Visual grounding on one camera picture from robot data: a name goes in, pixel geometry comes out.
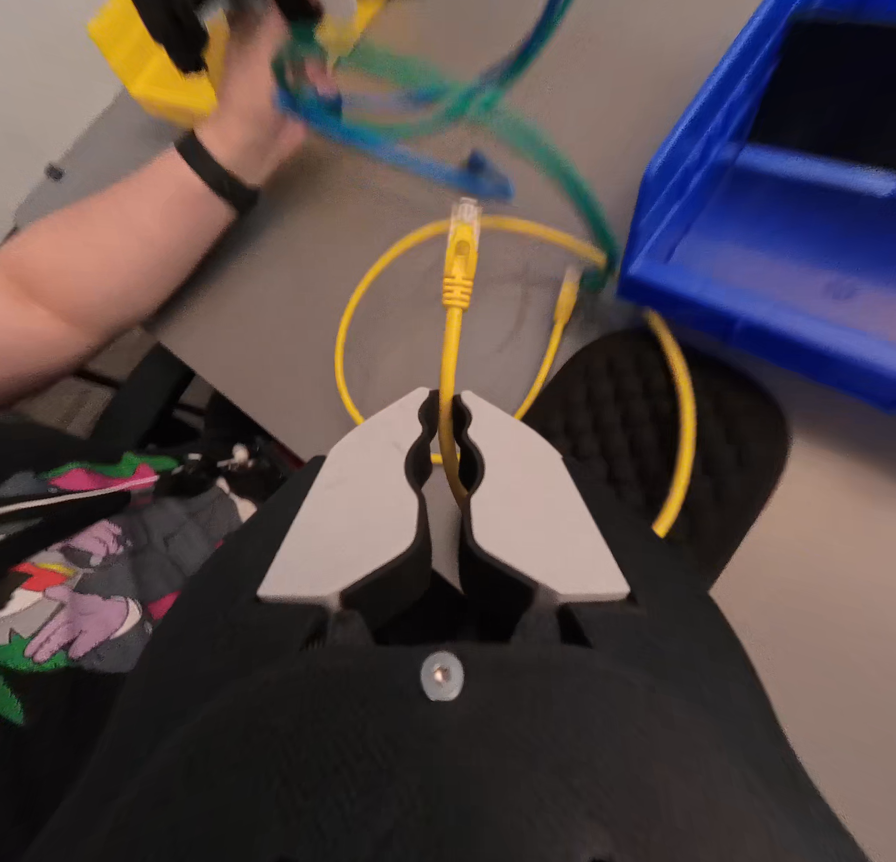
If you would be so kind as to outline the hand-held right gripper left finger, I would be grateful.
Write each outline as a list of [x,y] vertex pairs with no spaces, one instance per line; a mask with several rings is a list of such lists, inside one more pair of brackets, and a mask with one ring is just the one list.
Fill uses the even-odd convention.
[[433,391],[418,388],[332,447],[256,596],[337,612],[404,612],[427,591]]

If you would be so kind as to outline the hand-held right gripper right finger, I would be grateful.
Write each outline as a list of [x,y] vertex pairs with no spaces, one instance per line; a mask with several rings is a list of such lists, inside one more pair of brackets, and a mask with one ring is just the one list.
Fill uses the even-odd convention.
[[559,453],[471,391],[456,398],[462,448],[462,584],[557,607],[626,599],[630,586]]

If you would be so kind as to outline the yellow plastic bin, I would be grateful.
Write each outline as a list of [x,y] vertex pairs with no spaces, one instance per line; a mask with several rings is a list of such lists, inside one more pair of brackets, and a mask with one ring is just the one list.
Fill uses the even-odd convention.
[[[217,106],[216,87],[229,38],[227,11],[261,0],[213,2],[201,13],[209,31],[204,72],[179,72],[162,46],[151,39],[131,0],[108,0],[88,32],[129,95],[152,117],[191,127]],[[331,70],[362,37],[388,0],[357,0],[352,22],[322,14],[309,21],[311,40],[322,44],[319,57]]]

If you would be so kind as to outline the blue plastic bin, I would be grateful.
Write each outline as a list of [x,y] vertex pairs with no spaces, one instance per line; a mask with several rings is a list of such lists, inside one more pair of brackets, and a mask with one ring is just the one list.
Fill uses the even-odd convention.
[[763,0],[648,164],[620,294],[895,406],[895,0]]

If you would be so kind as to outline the person's left forearm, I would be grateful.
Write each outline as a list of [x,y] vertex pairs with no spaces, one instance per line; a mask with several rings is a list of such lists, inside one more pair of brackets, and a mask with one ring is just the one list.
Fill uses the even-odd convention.
[[2,407],[155,313],[237,211],[176,151],[16,231],[1,249]]

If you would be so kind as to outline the person's left hand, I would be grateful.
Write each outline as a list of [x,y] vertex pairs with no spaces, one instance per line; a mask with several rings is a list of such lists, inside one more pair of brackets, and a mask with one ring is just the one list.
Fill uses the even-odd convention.
[[287,38],[287,22],[273,0],[261,0],[231,11],[228,26],[217,107],[195,133],[231,175],[259,187],[306,136],[302,123],[285,115],[275,101],[272,62]]

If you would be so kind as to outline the black textured pad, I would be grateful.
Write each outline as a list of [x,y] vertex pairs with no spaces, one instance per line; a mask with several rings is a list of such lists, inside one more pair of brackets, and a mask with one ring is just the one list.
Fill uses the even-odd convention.
[[[666,540],[711,588],[773,495],[791,434],[778,402],[754,378],[693,347],[683,353],[697,444],[686,501]],[[647,329],[616,331],[577,351],[522,421],[640,520],[656,518],[678,451],[678,400]]]

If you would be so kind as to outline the black wristband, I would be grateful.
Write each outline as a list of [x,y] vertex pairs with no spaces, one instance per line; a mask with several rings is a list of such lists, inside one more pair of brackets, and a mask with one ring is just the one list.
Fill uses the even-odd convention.
[[174,150],[200,181],[237,215],[244,217],[258,204],[260,189],[246,184],[209,152],[195,131],[182,134]]

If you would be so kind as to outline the colourful printed clothing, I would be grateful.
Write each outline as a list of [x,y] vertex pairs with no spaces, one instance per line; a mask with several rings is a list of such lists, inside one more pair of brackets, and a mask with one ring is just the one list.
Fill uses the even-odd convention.
[[2,482],[2,547],[29,527],[56,525],[56,498],[130,495],[126,508],[36,550],[14,553],[2,579],[2,720],[27,722],[25,702],[10,676],[49,675],[76,668],[101,675],[133,669],[154,626],[185,584],[247,521],[257,504],[230,487],[255,461],[236,443],[217,454],[128,452],[117,463],[67,463],[43,472],[21,470]]

